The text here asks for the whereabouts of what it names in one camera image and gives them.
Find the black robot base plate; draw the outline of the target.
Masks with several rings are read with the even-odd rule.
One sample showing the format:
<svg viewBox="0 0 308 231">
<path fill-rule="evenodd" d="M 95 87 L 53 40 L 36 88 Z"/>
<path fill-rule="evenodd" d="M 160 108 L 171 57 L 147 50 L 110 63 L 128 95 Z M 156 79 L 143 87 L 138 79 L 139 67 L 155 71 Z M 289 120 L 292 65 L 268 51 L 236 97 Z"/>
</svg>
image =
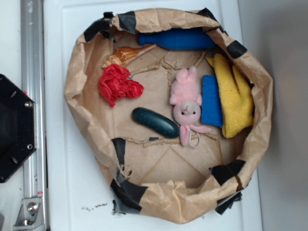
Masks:
<svg viewBox="0 0 308 231">
<path fill-rule="evenodd" d="M 35 102 L 1 74 L 0 182 L 7 182 L 35 150 Z"/>
</svg>

